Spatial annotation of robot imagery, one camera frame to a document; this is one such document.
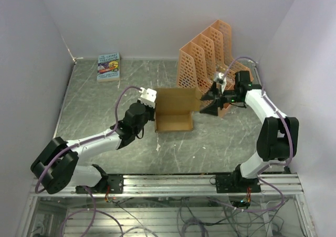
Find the brown cardboard box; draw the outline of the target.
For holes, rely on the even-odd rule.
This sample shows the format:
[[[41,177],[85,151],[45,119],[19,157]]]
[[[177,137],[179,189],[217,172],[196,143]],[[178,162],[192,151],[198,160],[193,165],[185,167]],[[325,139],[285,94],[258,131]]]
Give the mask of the brown cardboard box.
[[[157,133],[193,130],[193,113],[201,106],[197,88],[157,88],[155,131]]]

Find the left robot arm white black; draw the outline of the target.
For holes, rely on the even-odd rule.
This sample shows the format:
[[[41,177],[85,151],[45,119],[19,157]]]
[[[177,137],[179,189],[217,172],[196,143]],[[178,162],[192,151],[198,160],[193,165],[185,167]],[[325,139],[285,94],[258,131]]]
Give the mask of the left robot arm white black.
[[[114,126],[96,135],[64,140],[53,138],[43,149],[30,169],[38,179],[35,192],[48,194],[61,192],[67,186],[75,186],[77,193],[121,193],[121,185],[113,188],[115,180],[99,165],[80,165],[85,158],[111,150],[120,150],[144,135],[144,126],[153,121],[155,105],[137,101],[130,105],[124,118]]]

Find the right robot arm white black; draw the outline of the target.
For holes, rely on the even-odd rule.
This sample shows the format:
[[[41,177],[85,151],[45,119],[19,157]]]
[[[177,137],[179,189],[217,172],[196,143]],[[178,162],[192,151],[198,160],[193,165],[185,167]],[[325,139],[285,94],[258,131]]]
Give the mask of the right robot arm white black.
[[[249,106],[262,123],[256,143],[256,152],[231,174],[231,185],[236,192],[244,192],[257,176],[272,165],[285,166],[297,152],[299,121],[281,112],[267,97],[260,84],[252,83],[248,71],[235,73],[235,85],[225,90],[224,73],[215,74],[209,90],[202,96],[209,105],[200,110],[203,114],[217,116],[225,104],[242,103]]]

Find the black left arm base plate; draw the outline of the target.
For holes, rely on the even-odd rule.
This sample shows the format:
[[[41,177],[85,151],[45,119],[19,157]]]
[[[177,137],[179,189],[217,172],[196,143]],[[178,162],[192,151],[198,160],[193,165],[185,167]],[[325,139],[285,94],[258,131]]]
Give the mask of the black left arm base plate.
[[[124,177],[122,175],[107,174],[93,187],[89,187],[92,194],[122,194]]]

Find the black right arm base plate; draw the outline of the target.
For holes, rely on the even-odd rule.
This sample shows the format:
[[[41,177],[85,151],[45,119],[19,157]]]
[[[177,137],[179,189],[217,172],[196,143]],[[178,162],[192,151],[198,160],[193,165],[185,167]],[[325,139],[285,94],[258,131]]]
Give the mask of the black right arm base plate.
[[[216,173],[209,179],[217,193],[259,193],[260,183],[257,178],[246,179],[239,172]]]

